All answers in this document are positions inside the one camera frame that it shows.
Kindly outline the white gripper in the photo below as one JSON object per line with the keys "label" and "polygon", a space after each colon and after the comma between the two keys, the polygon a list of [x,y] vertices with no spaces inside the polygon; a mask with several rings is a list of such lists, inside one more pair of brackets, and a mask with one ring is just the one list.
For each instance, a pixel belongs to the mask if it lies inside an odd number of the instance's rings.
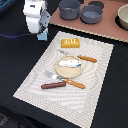
{"label": "white gripper", "polygon": [[47,0],[25,0],[23,13],[31,33],[41,33],[48,27],[50,14],[47,5]]}

